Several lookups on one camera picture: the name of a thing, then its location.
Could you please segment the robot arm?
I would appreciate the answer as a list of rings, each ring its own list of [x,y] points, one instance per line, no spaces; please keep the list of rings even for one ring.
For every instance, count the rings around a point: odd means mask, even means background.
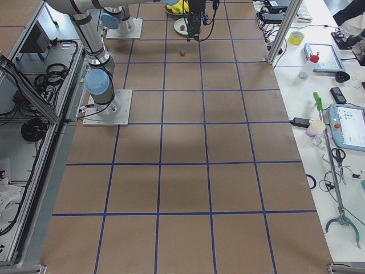
[[[116,20],[116,28],[120,26],[120,21],[129,20],[127,11],[128,5],[161,2],[161,1],[45,1],[54,10],[66,14],[70,17],[72,24],[86,50],[87,60],[91,66],[91,71],[85,76],[85,86],[91,94],[95,107],[101,109],[95,114],[103,113],[105,110],[113,111],[115,107],[110,107],[116,102],[115,91],[113,87],[113,70],[115,68],[114,60],[107,51],[102,42],[96,27],[93,25],[92,15],[90,10],[104,10],[107,17],[111,17],[110,21]],[[166,5],[173,6],[179,1],[162,1]],[[219,8],[220,1],[212,1],[214,10],[213,17],[210,19],[205,13],[206,1],[188,1],[189,11],[184,15],[184,7],[182,7],[183,17],[187,19],[187,41],[194,39],[202,42],[208,39],[213,31],[216,12]],[[117,9],[117,12],[112,13],[108,9]],[[124,12],[124,17],[119,20],[116,15]],[[212,24],[211,31],[207,38],[199,39],[201,24],[208,26]]]
[[[188,1],[172,1],[174,5],[168,5],[168,2],[165,9],[172,14],[182,15],[189,11]],[[104,8],[100,21],[107,29],[116,30],[119,33],[129,33],[135,28],[128,5]]]

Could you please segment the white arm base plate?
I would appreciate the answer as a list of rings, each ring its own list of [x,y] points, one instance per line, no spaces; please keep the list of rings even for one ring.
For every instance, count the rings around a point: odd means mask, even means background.
[[[121,21],[117,29],[108,29],[106,38],[114,40],[140,39],[143,26],[142,18],[129,18]]]
[[[115,90],[114,92],[115,97],[105,110],[103,110],[105,106],[95,104],[92,96],[89,96],[88,104],[94,106],[86,109],[84,126],[128,126],[133,91]]]

